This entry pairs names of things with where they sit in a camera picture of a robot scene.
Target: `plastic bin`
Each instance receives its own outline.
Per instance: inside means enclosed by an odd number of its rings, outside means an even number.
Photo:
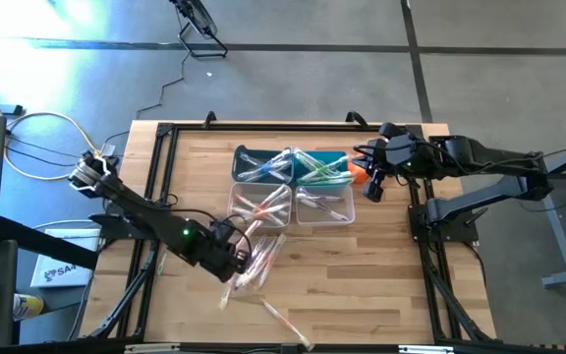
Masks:
[[[289,178],[286,180],[281,180],[279,178],[276,178],[274,176],[272,176],[271,174],[266,174],[260,178],[258,178],[257,180],[251,181],[251,182],[245,182],[245,181],[241,181],[237,176],[242,173],[242,172],[246,172],[249,170],[252,170],[255,168],[255,166],[247,161],[244,161],[240,158],[240,153],[246,153],[248,156],[256,158],[258,160],[261,160],[263,162],[270,160],[272,157],[278,155],[279,153],[281,153],[281,150],[261,150],[261,149],[249,149],[246,148],[245,146],[238,146],[235,149],[235,155],[233,156],[233,166],[232,166],[232,170],[231,170],[231,175],[233,176],[233,179],[235,180],[235,182],[242,182],[242,183],[269,183],[269,184],[290,184],[294,178],[294,162],[290,163],[290,166],[282,169],[281,172],[282,174],[288,176]],[[293,159],[293,154],[290,153],[290,156],[288,158],[290,158],[290,160]]]
[[[306,154],[309,156],[317,159],[318,161],[323,162],[324,164],[328,164],[334,161],[337,161],[342,156],[346,156],[346,152],[344,151],[305,151]],[[346,172],[349,170],[348,163],[342,163],[337,168],[340,172]],[[310,173],[310,171],[301,163],[297,158],[294,158],[294,185],[295,186],[329,186],[329,187],[340,187],[343,188],[348,186],[349,183],[338,183],[338,184],[324,184],[324,183],[315,183],[315,184],[300,184],[298,180],[305,176],[306,174]]]
[[[337,196],[342,197],[341,202],[324,202],[333,211],[348,217],[347,221],[335,219],[327,212],[315,207],[307,206],[299,201],[299,189],[296,190],[296,220],[302,226],[343,226],[349,225],[355,221],[355,204],[353,202],[353,189],[351,186],[342,187],[325,187],[325,186],[303,186],[305,190],[315,196]]]
[[[238,201],[235,198],[236,194],[239,194],[240,196],[246,198],[255,205],[258,205],[262,201],[264,201],[270,194],[272,194],[272,192],[278,190],[281,186],[283,186],[283,188],[288,192],[288,196],[281,200],[277,200],[277,202],[275,202],[274,205],[275,206],[280,205],[281,203],[287,203],[289,205],[284,209],[282,209],[283,211],[286,212],[286,215],[280,212],[275,213],[275,215],[281,221],[283,221],[283,225],[279,225],[266,217],[261,219],[263,221],[263,224],[260,226],[260,228],[267,229],[268,231],[276,231],[276,232],[284,231],[287,228],[287,226],[290,224],[290,218],[292,216],[293,193],[292,193],[292,189],[287,185],[263,184],[263,183],[236,183],[233,185],[233,187],[231,187],[231,192],[229,194],[228,214],[230,215],[236,213],[235,211],[233,211],[233,207],[250,209],[248,206],[246,206],[245,204],[243,204],[242,202]]]

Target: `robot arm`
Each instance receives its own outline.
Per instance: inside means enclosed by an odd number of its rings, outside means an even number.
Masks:
[[[123,211],[122,215],[114,217],[138,231],[141,238],[160,239],[169,251],[191,266],[200,264],[222,282],[235,272],[245,271],[249,254],[236,250],[235,245],[228,242],[233,229],[219,223],[214,223],[212,229],[206,228],[193,219],[172,214],[168,207],[142,198],[117,177],[117,162],[116,158],[86,152],[69,176],[71,186],[89,198],[110,200]]]
[[[372,177],[365,187],[365,196],[374,202],[381,200],[380,184],[386,176],[399,176],[415,183],[417,178],[504,175],[496,184],[454,199],[428,200],[429,224],[508,198],[539,201],[551,191],[541,152],[488,148],[463,136],[430,137],[427,142],[391,123],[385,123],[379,134],[383,139],[356,147],[364,156],[354,159]]]

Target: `gray floor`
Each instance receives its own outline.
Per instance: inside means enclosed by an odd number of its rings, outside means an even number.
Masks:
[[[405,45],[398,0],[208,0],[220,37],[233,43]],[[411,0],[420,45],[566,47],[566,2]],[[0,36],[175,42],[178,25],[164,0],[0,1]],[[183,51],[35,49],[0,39],[0,101],[29,112],[75,117],[100,145],[128,129],[137,109],[180,76]],[[434,122],[491,147],[566,148],[566,56],[423,55]],[[189,59],[186,80],[165,91],[163,107],[142,119],[341,121],[355,109],[369,121],[421,122],[409,54],[231,52],[227,60]],[[79,152],[84,141],[54,118],[20,125],[26,141]],[[42,154],[52,160],[57,155]],[[42,175],[66,173],[15,156]],[[473,190],[494,178],[464,179]],[[33,181],[4,166],[0,214],[27,225],[84,218],[100,209],[67,183]],[[566,343],[566,286],[540,277],[563,270],[543,215],[516,202],[478,221],[490,306],[501,339]],[[22,253],[20,271],[35,255]],[[22,341],[63,339],[75,309],[23,323]],[[39,328],[49,327],[49,332]]]

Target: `clear plastic container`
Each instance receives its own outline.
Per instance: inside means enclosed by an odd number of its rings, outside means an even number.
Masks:
[[[317,207],[307,206],[299,200],[299,193],[303,190],[312,196],[339,197],[338,202],[322,201],[331,210],[346,216],[346,220],[340,220],[329,212]],[[353,202],[353,189],[351,186],[342,188],[327,186],[303,186],[296,190],[296,220],[302,226],[343,226],[355,221],[355,204]]]
[[[282,189],[281,192],[287,194],[285,197],[277,199],[272,205],[279,206],[286,203],[287,206],[281,208],[278,211],[273,212],[271,215],[276,217],[280,222],[275,222],[275,220],[269,216],[261,217],[259,220],[263,221],[263,224],[259,229],[265,229],[271,232],[281,232],[284,231],[290,224],[290,218],[292,215],[292,189],[287,185],[280,184],[264,184],[264,183],[241,183],[238,182],[231,187],[231,192],[228,199],[228,214],[238,213],[236,207],[240,207],[248,212],[253,211],[250,206],[243,203],[241,198],[250,201],[252,204],[258,206],[261,204],[268,196],[277,190]],[[251,219],[247,218],[248,224],[251,223]]]
[[[245,182],[239,178],[239,175],[242,172],[247,172],[250,170],[256,169],[256,166],[253,163],[243,160],[240,158],[241,154],[245,153],[247,156],[252,157],[253,159],[259,161],[268,161],[272,159],[274,156],[277,156],[281,153],[281,150],[261,150],[261,149],[249,149],[245,146],[238,146],[235,149],[235,154],[233,156],[233,166],[231,170],[231,175],[235,182],[241,183],[270,183],[270,184],[290,184],[294,179],[294,155],[290,153],[287,157],[284,157],[283,160],[288,160],[290,162],[288,167],[285,167],[277,172],[277,176],[283,178],[277,178],[273,174],[265,173],[264,175],[256,178],[252,182]]]

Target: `wooden table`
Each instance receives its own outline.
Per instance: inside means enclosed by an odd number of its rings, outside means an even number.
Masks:
[[[124,183],[141,194],[157,123],[133,122],[120,172]],[[425,136],[449,133],[446,124],[423,128]],[[352,153],[353,145],[376,137],[377,133],[357,132],[181,132],[170,192],[179,198],[177,207],[200,208],[222,217],[234,183],[230,171],[238,145]],[[161,154],[159,171],[166,153]],[[260,293],[314,343],[432,343],[421,259],[407,221],[408,188],[394,179],[386,179],[384,188],[383,201],[375,204],[362,195],[362,186],[354,186],[357,218],[348,227],[300,227],[293,215],[285,232],[288,241]],[[434,182],[434,190],[438,197],[462,193],[457,179]],[[189,217],[207,222],[198,215]],[[119,241],[102,252],[81,334],[95,329],[121,297],[132,249],[132,241]],[[478,260],[462,244],[447,244],[446,253],[457,298],[494,337]],[[205,270],[170,254],[163,274],[154,280],[145,340],[298,342],[261,305],[231,301],[220,311],[223,288]],[[444,303],[438,303],[448,333]],[[130,329],[138,310],[135,299]]]

